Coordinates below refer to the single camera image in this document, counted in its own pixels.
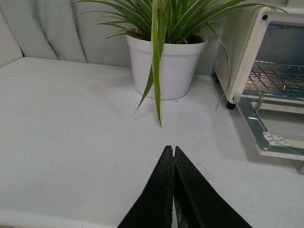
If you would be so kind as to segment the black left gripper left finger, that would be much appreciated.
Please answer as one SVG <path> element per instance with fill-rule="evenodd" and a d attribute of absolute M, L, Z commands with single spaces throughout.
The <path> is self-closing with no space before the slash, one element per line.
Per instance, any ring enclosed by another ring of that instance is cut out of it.
<path fill-rule="evenodd" d="M 167 145 L 141 195 L 125 215 L 120 228 L 170 228 L 172 224 L 175 160 Z"/>

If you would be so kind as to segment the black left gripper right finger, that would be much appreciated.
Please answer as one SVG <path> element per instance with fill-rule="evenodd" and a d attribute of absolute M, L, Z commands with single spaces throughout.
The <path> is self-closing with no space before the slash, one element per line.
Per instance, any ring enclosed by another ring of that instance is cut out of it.
<path fill-rule="evenodd" d="M 179 228 L 251 227 L 215 191 L 178 146 L 174 160 L 174 205 Z"/>

